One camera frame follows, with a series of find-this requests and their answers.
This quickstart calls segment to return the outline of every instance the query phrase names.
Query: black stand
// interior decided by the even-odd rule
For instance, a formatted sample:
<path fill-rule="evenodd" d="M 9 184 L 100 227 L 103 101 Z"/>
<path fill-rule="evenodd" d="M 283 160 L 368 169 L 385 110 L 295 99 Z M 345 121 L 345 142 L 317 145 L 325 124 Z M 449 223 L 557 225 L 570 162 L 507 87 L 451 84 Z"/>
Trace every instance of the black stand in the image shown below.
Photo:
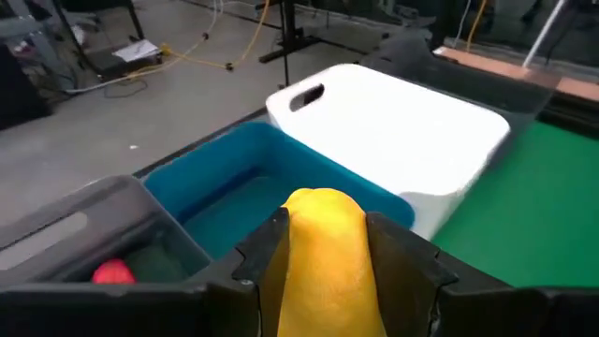
<path fill-rule="evenodd" d="M 295 7 L 293 6 L 293 0 L 281 0 L 280 6 L 283 6 L 284 8 L 282 48 L 279 51 L 273 51 L 264 56 L 260 56 L 258 60 L 263 64 L 320 42 L 320 39 L 316 37 L 305 37 L 303 35 L 303 30 L 301 28 L 296 28 L 296 12 Z"/>
<path fill-rule="evenodd" d="M 279 14 L 281 14 L 281 22 L 284 22 L 285 19 L 285 14 L 283 12 L 283 5 L 279 6 Z M 282 24 L 281 25 L 281 35 L 284 37 L 285 36 L 285 25 Z M 283 55 L 283 64 L 285 67 L 285 88 L 289 86 L 289 64 L 287 62 L 287 54 Z"/>

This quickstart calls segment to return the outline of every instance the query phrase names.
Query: gray bin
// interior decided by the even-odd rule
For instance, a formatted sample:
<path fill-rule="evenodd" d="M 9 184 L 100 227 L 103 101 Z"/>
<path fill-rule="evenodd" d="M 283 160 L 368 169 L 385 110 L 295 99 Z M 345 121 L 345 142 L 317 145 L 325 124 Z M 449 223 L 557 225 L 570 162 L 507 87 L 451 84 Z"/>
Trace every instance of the gray bin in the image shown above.
<path fill-rule="evenodd" d="M 104 261 L 151 246 L 182 277 L 211 262 L 141 182 L 106 178 L 0 229 L 0 286 L 88 282 Z"/>

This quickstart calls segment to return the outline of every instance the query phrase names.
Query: green mat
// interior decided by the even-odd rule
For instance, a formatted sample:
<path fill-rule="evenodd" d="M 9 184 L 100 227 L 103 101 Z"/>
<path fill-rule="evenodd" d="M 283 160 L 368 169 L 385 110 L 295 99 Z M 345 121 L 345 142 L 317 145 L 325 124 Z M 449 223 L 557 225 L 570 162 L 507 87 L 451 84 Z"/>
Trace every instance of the green mat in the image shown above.
<path fill-rule="evenodd" d="M 534 124 L 433 242 L 512 286 L 599 286 L 599 141 Z"/>
<path fill-rule="evenodd" d="M 124 263 L 138 283 L 172 283 L 189 277 L 179 260 L 161 244 L 149 245 L 129 254 Z"/>

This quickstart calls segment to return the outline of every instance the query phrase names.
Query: table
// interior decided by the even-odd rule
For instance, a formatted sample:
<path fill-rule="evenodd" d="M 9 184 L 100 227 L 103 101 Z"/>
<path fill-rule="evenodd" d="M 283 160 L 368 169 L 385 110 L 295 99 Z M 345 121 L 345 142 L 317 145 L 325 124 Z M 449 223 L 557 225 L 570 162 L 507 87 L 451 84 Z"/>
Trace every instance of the table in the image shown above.
<path fill-rule="evenodd" d="M 255 111 L 144 168 L 194 150 Z M 534 123 L 497 168 L 482 175 L 433 242 L 512 286 L 599 286 L 599 141 Z"/>

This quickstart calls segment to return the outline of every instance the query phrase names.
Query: blue plastic tub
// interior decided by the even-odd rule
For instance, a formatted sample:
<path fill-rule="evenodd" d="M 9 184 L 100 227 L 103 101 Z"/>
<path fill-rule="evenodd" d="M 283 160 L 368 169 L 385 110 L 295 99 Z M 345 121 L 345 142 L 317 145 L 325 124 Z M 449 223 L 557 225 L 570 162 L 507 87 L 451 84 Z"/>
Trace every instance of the blue plastic tub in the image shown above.
<path fill-rule="evenodd" d="M 246 123 L 152 172 L 146 187 L 213 258 L 223 256 L 302 187 L 344 191 L 364 211 L 411 227 L 403 199 L 266 123 Z"/>

